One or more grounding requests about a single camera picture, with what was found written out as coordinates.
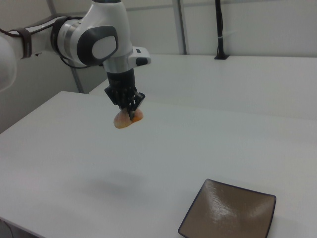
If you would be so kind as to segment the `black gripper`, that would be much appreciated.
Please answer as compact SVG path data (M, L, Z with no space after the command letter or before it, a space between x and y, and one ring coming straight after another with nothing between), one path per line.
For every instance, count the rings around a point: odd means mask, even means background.
M134 70L128 70L122 73L107 72L109 86L105 89L114 105L117 105L121 110L126 108L126 100L128 100L127 112L131 119L139 106L145 99L145 94L135 92L135 75Z

